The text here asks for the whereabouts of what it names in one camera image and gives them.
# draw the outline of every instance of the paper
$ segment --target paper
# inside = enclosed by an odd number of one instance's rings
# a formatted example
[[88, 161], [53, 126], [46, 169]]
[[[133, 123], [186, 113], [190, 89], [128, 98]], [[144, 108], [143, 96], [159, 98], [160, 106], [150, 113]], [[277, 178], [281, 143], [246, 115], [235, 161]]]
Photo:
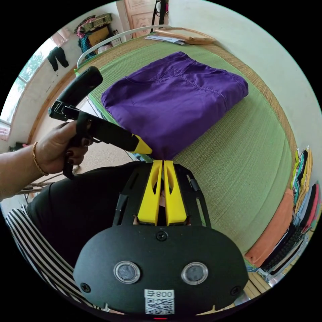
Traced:
[[178, 45], [187, 45], [184, 42], [183, 39], [177, 39], [177, 38], [171, 38], [171, 37], [151, 35], [151, 36], [147, 36], [145, 39], [158, 40], [158, 41], [166, 41], [168, 43], [173, 43], [173, 44], [178, 44]]

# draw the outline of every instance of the black and white striped fabric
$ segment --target black and white striped fabric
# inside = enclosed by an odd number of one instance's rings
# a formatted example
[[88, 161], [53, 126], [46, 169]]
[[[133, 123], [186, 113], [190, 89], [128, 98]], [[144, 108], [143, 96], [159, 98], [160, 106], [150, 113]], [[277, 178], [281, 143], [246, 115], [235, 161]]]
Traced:
[[78, 303], [109, 311], [108, 308], [102, 309], [89, 303], [83, 297], [73, 279], [73, 268], [41, 235], [29, 218], [25, 205], [21, 209], [11, 210], [6, 216], [6, 223], [25, 260], [46, 283]]

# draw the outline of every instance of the green bed mat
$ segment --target green bed mat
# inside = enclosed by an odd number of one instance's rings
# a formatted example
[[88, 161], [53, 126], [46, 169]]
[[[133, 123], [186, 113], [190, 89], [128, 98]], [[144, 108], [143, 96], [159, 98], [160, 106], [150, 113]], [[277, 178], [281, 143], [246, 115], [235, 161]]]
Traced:
[[244, 254], [272, 219], [292, 167], [285, 132], [260, 91], [235, 67], [204, 48], [160, 42], [133, 50], [101, 68], [103, 83], [90, 99], [116, 123], [101, 104], [102, 93], [122, 77], [176, 51], [239, 74], [249, 84], [249, 95], [174, 159], [197, 179], [212, 227], [230, 237]]

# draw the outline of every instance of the stack of folded clothes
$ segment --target stack of folded clothes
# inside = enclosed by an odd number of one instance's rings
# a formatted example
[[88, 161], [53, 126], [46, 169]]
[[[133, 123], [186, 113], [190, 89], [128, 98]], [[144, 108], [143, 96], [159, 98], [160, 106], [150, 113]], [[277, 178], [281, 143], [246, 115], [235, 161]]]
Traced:
[[260, 268], [270, 278], [283, 270], [305, 249], [308, 231], [315, 228], [321, 214], [321, 185], [310, 187], [312, 152], [309, 147], [296, 152], [291, 189], [284, 197], [267, 228], [245, 254], [249, 272]]

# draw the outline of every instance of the purple pants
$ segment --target purple pants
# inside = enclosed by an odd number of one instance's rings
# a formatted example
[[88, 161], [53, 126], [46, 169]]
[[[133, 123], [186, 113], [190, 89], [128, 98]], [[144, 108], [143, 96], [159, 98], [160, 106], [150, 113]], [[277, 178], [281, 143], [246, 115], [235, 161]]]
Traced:
[[101, 101], [150, 146], [152, 158], [172, 160], [247, 95], [241, 76], [176, 52], [122, 78]]

